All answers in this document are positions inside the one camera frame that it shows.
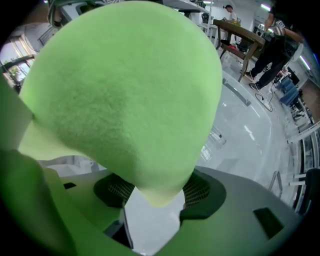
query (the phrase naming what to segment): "ceiling light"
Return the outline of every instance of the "ceiling light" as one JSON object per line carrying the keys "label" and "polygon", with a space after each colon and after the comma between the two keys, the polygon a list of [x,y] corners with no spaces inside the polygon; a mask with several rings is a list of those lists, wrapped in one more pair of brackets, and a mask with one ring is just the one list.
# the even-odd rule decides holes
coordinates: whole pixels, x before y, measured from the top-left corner
{"label": "ceiling light", "polygon": [[270,12],[270,7],[269,6],[266,6],[265,4],[261,4],[261,8],[267,10],[268,12]]}
{"label": "ceiling light", "polygon": [[302,62],[303,62],[304,65],[306,66],[306,68],[307,68],[308,70],[310,70],[311,68],[309,67],[309,65],[307,64],[307,62],[305,61],[305,59],[304,59],[302,56],[300,56],[300,59],[302,60]]}
{"label": "ceiling light", "polygon": [[317,54],[316,54],[316,53],[314,53],[314,54],[313,54],[313,57],[315,58],[316,62],[317,62],[318,64],[320,64],[320,63],[319,63],[318,56],[317,56]]}

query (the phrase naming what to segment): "black pants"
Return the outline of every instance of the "black pants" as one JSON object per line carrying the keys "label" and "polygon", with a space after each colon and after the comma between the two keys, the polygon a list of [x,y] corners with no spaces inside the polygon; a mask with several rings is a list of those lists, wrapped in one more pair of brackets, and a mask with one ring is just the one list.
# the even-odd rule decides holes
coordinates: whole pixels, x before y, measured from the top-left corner
{"label": "black pants", "polygon": [[271,68],[261,76],[259,83],[261,87],[269,84],[276,75],[281,71],[283,66],[290,60],[290,57],[283,54],[284,42],[274,41],[271,42],[260,55],[255,63],[254,68],[251,70],[251,75],[254,78],[257,74],[272,62]]}

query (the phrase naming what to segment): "green fuzzy object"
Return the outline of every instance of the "green fuzzy object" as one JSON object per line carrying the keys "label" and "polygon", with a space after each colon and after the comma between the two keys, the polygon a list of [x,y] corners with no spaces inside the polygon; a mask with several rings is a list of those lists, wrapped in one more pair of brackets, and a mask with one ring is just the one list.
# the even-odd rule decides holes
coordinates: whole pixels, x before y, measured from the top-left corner
{"label": "green fuzzy object", "polygon": [[189,19],[147,1],[109,4],[37,55],[20,93],[34,119],[19,150],[87,156],[161,207],[193,172],[221,89],[217,51]]}

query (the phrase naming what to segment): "black mesh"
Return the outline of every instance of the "black mesh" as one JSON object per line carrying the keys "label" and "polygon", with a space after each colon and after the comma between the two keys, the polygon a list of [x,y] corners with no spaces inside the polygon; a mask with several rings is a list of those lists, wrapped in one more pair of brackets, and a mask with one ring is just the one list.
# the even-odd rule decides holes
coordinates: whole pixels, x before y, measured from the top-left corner
{"label": "black mesh", "polygon": [[107,206],[122,208],[134,188],[133,184],[112,173],[98,180],[94,185],[93,191]]}
{"label": "black mesh", "polygon": [[209,192],[209,183],[193,173],[187,184],[183,187],[185,205],[187,207],[196,205],[202,199],[205,199],[209,195]]}
{"label": "black mesh", "polygon": [[226,199],[226,189],[217,179],[194,169],[183,187],[186,208],[180,212],[184,220],[203,220],[214,214]]}
{"label": "black mesh", "polygon": [[110,184],[107,189],[111,193],[122,198],[123,201],[126,203],[129,199],[132,191],[134,190],[134,188],[135,188],[134,185],[121,179],[118,181],[118,183]]}

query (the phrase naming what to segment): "wooden table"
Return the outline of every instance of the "wooden table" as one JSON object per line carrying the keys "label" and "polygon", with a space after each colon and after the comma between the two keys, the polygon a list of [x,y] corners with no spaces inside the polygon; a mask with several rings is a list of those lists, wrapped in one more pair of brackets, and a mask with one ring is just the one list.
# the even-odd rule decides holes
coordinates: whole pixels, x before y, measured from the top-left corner
{"label": "wooden table", "polygon": [[[229,51],[230,53],[233,53],[234,55],[238,56],[240,59],[243,60],[243,67],[242,67],[240,78],[238,80],[238,82],[240,82],[245,72],[247,71],[250,58],[253,56],[253,54],[257,49],[262,48],[265,45],[265,40],[262,37],[258,36],[257,34],[227,21],[214,19],[213,24],[218,27],[218,45],[216,49],[218,50],[219,47],[223,49],[220,59],[226,51]],[[229,42],[230,42],[231,36],[235,35],[237,37],[240,37],[252,43],[248,53],[244,54],[238,50],[230,48],[228,45],[224,43],[221,43],[221,29],[225,30],[228,33],[227,40]]]}

